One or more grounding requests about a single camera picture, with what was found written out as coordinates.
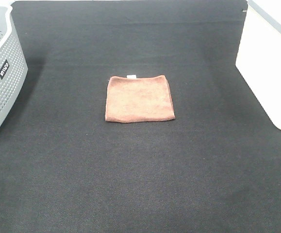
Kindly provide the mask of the orange-brown towel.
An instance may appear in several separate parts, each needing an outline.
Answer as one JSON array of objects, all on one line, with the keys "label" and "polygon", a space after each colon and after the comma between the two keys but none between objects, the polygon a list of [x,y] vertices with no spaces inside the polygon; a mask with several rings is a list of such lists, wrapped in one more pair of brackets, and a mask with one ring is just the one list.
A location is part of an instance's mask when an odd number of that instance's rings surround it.
[{"label": "orange-brown towel", "polygon": [[112,76],[107,86],[105,120],[135,123],[175,119],[169,83],[164,75],[130,79]]}]

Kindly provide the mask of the white plastic storage bin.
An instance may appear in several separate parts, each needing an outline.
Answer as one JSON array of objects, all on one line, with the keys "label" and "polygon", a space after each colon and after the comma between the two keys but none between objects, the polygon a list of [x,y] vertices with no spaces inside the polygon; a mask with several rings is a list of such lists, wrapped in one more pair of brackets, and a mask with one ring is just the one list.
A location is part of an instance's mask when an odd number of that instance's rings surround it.
[{"label": "white plastic storage bin", "polygon": [[281,130],[281,0],[249,0],[235,65]]}]

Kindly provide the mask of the grey perforated laundry basket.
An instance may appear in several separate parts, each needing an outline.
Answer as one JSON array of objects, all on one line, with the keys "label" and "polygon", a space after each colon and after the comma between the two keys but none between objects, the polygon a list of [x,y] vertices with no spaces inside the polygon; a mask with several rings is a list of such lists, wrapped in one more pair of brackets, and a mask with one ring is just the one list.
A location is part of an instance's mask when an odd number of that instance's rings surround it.
[{"label": "grey perforated laundry basket", "polygon": [[0,5],[0,126],[13,107],[28,72],[12,9],[10,5]]}]

